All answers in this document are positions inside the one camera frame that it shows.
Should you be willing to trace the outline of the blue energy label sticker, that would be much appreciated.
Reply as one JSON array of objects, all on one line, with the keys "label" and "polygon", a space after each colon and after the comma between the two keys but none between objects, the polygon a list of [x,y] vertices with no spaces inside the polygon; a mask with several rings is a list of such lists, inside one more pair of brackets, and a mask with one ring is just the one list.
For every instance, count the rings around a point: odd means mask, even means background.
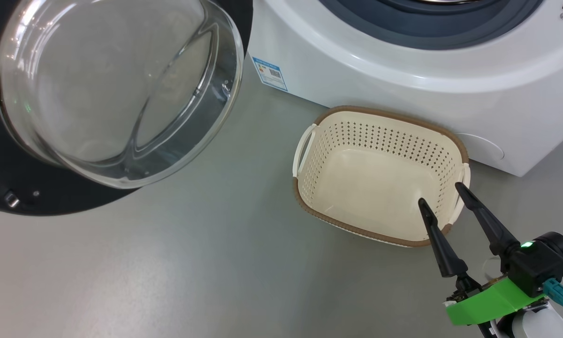
[{"label": "blue energy label sticker", "polygon": [[279,66],[263,61],[252,56],[253,64],[260,77],[260,81],[268,86],[288,92],[282,71]]}]

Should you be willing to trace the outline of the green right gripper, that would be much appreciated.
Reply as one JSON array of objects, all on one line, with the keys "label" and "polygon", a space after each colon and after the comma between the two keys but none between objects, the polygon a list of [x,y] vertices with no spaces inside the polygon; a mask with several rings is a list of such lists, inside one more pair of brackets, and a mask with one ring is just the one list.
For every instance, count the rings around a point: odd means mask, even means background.
[{"label": "green right gripper", "polygon": [[[509,258],[517,248],[520,248],[519,240],[464,183],[455,183],[455,188],[464,206],[474,213],[481,225],[493,255]],[[468,271],[466,263],[457,256],[440,231],[438,220],[424,198],[418,200],[418,207],[441,276],[448,278],[465,274]],[[534,298],[529,297],[511,279],[505,277],[481,293],[463,301],[445,301],[445,311],[454,326],[478,325],[517,312],[544,297],[543,293]]]}]

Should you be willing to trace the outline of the black glass washing machine door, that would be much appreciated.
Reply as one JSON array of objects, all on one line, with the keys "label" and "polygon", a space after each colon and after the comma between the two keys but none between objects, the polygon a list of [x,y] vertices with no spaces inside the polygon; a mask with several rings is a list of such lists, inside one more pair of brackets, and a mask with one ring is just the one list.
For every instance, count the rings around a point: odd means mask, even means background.
[{"label": "black glass washing machine door", "polygon": [[174,175],[235,100],[254,0],[0,0],[0,212],[95,209]]}]

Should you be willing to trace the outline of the cream perforated laundry basket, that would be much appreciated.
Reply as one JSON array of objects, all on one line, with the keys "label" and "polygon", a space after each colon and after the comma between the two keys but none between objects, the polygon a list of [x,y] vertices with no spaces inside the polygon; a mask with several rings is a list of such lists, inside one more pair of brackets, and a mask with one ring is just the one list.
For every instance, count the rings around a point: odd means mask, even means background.
[{"label": "cream perforated laundry basket", "polygon": [[372,108],[338,106],[303,133],[292,164],[295,199],[305,212],[365,238],[429,246],[418,201],[449,233],[464,207],[470,157],[452,132]]}]

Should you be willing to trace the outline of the white washing machine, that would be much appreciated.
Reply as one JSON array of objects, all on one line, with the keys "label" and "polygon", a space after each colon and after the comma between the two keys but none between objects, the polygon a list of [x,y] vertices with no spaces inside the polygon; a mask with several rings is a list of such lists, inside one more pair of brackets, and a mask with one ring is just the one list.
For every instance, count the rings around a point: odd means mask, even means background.
[{"label": "white washing machine", "polygon": [[349,26],[320,0],[254,0],[249,54],[288,93],[444,126],[472,160],[524,176],[563,142],[563,0],[481,45],[423,51]]}]

